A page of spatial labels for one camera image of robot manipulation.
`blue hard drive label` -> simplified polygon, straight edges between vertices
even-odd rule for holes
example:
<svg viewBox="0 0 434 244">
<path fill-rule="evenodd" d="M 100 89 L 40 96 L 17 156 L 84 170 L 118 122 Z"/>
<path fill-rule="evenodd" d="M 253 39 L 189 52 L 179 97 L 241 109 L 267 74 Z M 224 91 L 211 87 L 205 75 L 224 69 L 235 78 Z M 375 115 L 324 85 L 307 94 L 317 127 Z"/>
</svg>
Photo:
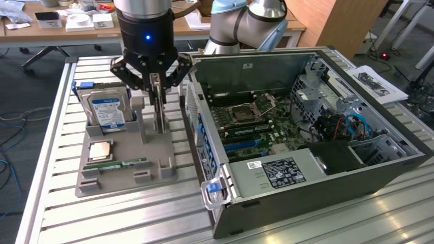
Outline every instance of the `blue hard drive label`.
<svg viewBox="0 0 434 244">
<path fill-rule="evenodd" d="M 124 126 L 122 112 L 118 110 L 118 98 L 92 100 L 92 106 L 101 127 L 114 129 Z"/>
<path fill-rule="evenodd" d="M 263 163 L 263 169 L 275 189 L 305 181 L 293 158 Z"/>
</svg>

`paper document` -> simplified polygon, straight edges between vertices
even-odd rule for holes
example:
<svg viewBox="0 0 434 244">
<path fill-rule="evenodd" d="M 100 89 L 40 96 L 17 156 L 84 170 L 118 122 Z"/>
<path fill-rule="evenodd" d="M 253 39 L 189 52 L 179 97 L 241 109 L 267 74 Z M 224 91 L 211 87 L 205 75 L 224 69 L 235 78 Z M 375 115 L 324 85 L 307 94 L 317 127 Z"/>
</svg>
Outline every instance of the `paper document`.
<svg viewBox="0 0 434 244">
<path fill-rule="evenodd" d="M 408 95 L 386 81 L 368 66 L 347 70 L 354 80 L 380 104 L 406 100 Z"/>
<path fill-rule="evenodd" d="M 189 29 L 193 31 L 201 31 L 204 29 L 211 29 L 211 24 L 200 23 L 200 12 L 199 10 L 192 11 L 189 14 L 185 15 L 185 20 Z"/>
</svg>

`side panel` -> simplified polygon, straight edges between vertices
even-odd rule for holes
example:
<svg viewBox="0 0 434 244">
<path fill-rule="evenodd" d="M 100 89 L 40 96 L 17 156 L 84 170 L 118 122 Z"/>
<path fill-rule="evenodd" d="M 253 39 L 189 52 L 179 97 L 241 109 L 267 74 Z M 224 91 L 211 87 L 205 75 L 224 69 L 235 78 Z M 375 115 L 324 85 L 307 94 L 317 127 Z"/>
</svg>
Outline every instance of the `side panel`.
<svg viewBox="0 0 434 244">
<path fill-rule="evenodd" d="M 213 226 L 213 238 L 268 225 L 376 192 L 427 157 L 386 165 L 317 184 L 227 206 Z"/>
</svg>

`blue cable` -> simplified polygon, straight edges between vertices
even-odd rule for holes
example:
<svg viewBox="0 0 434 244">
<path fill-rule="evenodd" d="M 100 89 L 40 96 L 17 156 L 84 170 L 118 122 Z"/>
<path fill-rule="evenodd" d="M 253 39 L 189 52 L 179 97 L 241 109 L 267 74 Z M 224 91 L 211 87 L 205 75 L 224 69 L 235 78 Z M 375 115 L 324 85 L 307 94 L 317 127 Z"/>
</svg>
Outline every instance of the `blue cable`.
<svg viewBox="0 0 434 244">
<path fill-rule="evenodd" d="M 18 128 L 22 131 L 22 135 L 21 135 L 20 140 L 12 146 L 6 147 L 5 149 L 0 149 L 0 151 L 5 151 L 5 150 L 9 150 L 12 147 L 14 147 L 24 140 L 24 137 L 25 137 L 25 129 L 21 126 L 10 126 L 10 125 L 5 125 L 2 123 L 0 123 L 0 126 L 5 126 L 5 127 L 10 127 L 10 128 Z"/>
<path fill-rule="evenodd" d="M 21 203 L 21 187 L 20 187 L 20 183 L 18 183 L 18 179 L 16 177 L 16 173 L 14 173 L 14 169 L 13 169 L 13 166 L 4 160 L 0 159 L 0 162 L 5 163 L 6 167 L 9 167 L 9 170 L 12 172 L 12 176 L 13 176 L 13 180 L 14 180 L 14 183 L 16 183 L 16 187 L 17 187 L 17 190 L 18 190 L 18 200 L 16 201 L 12 209 L 4 213 L 1 216 L 0 216 L 0 220 L 10 213 L 14 211 L 14 209 L 17 208 L 17 206 L 20 205 Z"/>
<path fill-rule="evenodd" d="M 350 120 L 348 120 L 348 117 L 356 117 L 356 118 L 359 118 L 359 120 L 362 121 L 362 123 L 364 124 L 364 127 L 366 127 L 366 129 L 367 129 L 367 135 L 368 135 L 368 137 L 371 137 L 371 131 L 370 131 L 370 129 L 368 129 L 368 124 L 367 124 L 367 122 L 366 122 L 366 119 L 364 119 L 363 116 L 360 116 L 358 113 L 350 113 L 350 114 L 346 116 L 346 118 L 344 118 L 344 123 L 346 123 L 346 126 L 348 127 L 348 131 L 350 131 L 350 133 L 355 135 L 355 131 L 354 131 L 352 128 L 350 127 Z"/>
</svg>

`chair leg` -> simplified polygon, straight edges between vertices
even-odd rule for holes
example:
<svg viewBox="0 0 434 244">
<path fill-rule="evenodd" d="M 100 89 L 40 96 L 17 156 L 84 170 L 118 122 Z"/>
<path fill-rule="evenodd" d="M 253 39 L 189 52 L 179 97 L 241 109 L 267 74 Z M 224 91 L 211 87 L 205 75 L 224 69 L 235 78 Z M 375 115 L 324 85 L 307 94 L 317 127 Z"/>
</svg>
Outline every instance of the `chair leg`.
<svg viewBox="0 0 434 244">
<path fill-rule="evenodd" d="M 34 63 L 41 57 L 44 57 L 56 47 L 45 47 L 22 65 L 25 69 L 32 63 Z"/>
<path fill-rule="evenodd" d="M 70 57 L 69 54 L 65 52 L 65 50 L 62 50 L 62 48 L 60 46 L 56 46 L 56 50 L 65 56 L 65 57 Z"/>
</svg>

